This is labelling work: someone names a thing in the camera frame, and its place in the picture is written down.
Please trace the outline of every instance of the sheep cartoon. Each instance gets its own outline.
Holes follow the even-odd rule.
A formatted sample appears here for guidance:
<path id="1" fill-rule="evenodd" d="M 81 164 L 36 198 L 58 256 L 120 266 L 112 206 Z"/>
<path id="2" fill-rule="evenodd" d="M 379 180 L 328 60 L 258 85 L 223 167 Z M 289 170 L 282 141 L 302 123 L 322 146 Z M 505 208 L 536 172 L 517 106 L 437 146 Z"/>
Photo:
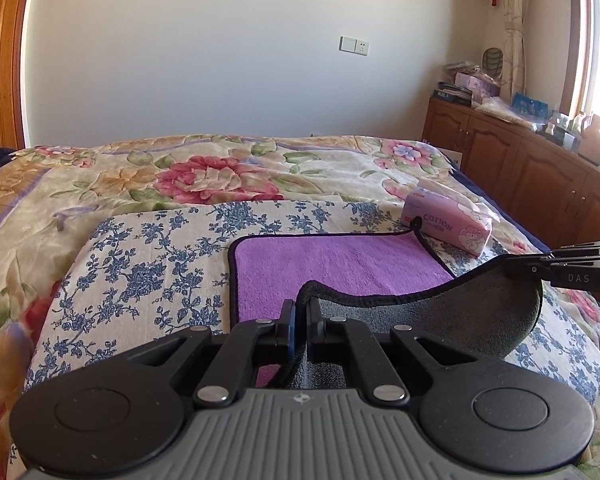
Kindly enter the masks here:
<path id="1" fill-rule="evenodd" d="M 471 253 L 477 253 L 480 247 L 487 241 L 484 232 L 473 226 L 465 227 L 460 231 L 458 240 L 462 247 Z"/>

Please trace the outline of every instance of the white wall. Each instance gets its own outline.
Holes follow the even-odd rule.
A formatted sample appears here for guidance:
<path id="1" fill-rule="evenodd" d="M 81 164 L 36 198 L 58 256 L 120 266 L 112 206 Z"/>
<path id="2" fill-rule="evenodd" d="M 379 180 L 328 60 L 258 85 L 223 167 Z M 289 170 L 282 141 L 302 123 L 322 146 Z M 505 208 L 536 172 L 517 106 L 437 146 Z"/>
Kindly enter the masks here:
<path id="1" fill-rule="evenodd" d="M 489 0 L 30 0 L 31 144 L 174 133 L 418 137 Z M 367 57 L 338 51 L 367 40 Z"/>
<path id="2" fill-rule="evenodd" d="M 526 93 L 559 107 L 569 55 L 571 0 L 529 0 L 525 22 Z"/>
<path id="3" fill-rule="evenodd" d="M 484 31 L 484 49 L 496 47 L 504 48 L 504 6 L 498 0 L 496 7 L 487 9 L 487 26 Z"/>

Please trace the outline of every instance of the cabinet door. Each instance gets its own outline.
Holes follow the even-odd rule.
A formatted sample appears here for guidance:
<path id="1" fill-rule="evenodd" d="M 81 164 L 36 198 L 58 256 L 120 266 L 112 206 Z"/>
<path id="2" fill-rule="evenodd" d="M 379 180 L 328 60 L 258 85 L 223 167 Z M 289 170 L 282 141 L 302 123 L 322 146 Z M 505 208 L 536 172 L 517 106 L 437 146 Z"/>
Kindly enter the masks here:
<path id="1" fill-rule="evenodd" d="M 422 140 L 437 148 L 460 152 L 462 150 L 458 147 L 462 143 L 461 137 L 464 135 L 468 120 L 469 115 L 462 110 L 456 110 L 442 102 L 431 101 Z"/>
<path id="2" fill-rule="evenodd" d="M 586 175 L 566 154 L 526 140 L 518 150 L 502 207 L 531 234 L 556 248 Z"/>
<path id="3" fill-rule="evenodd" d="M 516 161 L 521 137 L 475 117 L 469 118 L 467 130 L 467 153 L 462 156 L 462 171 L 500 203 Z"/>
<path id="4" fill-rule="evenodd" d="M 591 171 L 577 197 L 575 216 L 560 240 L 561 245 L 583 244 L 600 240 L 600 173 Z"/>

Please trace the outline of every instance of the wooden cabinet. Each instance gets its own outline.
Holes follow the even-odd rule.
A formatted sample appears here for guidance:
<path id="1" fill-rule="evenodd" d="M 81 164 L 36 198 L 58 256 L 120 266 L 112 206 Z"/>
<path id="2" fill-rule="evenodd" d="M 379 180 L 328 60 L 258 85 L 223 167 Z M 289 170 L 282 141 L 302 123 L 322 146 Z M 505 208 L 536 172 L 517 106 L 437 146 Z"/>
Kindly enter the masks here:
<path id="1" fill-rule="evenodd" d="M 600 172 L 589 173 L 582 192 L 576 197 L 570 228 L 560 240 L 561 245 L 583 244 L 600 240 Z"/>
<path id="2" fill-rule="evenodd" d="M 513 170 L 521 137 L 485 120 L 470 117 L 467 154 L 462 158 L 462 171 L 498 204 Z"/>
<path id="3" fill-rule="evenodd" d="M 432 100 L 429 104 L 422 140 L 437 148 L 462 152 L 468 121 L 469 116 L 463 110 Z"/>
<path id="4" fill-rule="evenodd" d="M 600 170 L 528 130 L 431 99 L 423 138 L 551 248 L 600 240 Z"/>
<path id="5" fill-rule="evenodd" d="M 529 140 L 520 145 L 502 206 L 531 234 L 556 248 L 587 172 L 543 144 Z"/>

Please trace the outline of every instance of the box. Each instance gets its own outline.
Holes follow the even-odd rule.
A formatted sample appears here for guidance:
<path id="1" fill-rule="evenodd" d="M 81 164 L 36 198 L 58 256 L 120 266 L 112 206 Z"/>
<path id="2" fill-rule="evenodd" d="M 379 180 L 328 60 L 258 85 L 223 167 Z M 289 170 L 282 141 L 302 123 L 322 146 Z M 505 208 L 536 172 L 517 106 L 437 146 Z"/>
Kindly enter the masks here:
<path id="1" fill-rule="evenodd" d="M 449 160 L 451 160 L 454 163 L 456 163 L 458 165 L 458 168 L 462 165 L 462 153 L 455 152 L 453 150 L 445 150 L 444 148 L 438 148 L 438 149 L 444 155 L 446 155 L 446 158 L 448 158 Z"/>
<path id="2" fill-rule="evenodd" d="M 404 200 L 400 222 L 422 218 L 420 232 L 473 256 L 480 256 L 491 236 L 491 218 L 455 200 L 417 187 Z"/>
<path id="3" fill-rule="evenodd" d="M 489 83 L 478 77 L 462 74 L 458 72 L 456 74 L 456 85 L 468 88 L 473 91 L 480 91 L 482 95 L 489 97 L 498 97 L 500 95 L 500 85 L 497 83 Z"/>
<path id="4" fill-rule="evenodd" d="M 442 99 L 443 101 L 446 101 L 447 103 L 453 103 L 455 105 L 462 105 L 462 106 L 471 106 L 471 99 L 463 99 L 461 97 L 458 97 L 457 95 L 452 95 L 449 94 L 448 92 L 442 91 L 442 90 L 434 90 L 433 91 L 433 97 L 435 97 L 436 99 Z"/>
<path id="5" fill-rule="evenodd" d="M 523 117 L 537 118 L 541 122 L 549 120 L 549 105 L 547 103 L 532 99 L 519 92 L 516 92 L 513 96 L 511 107 Z"/>

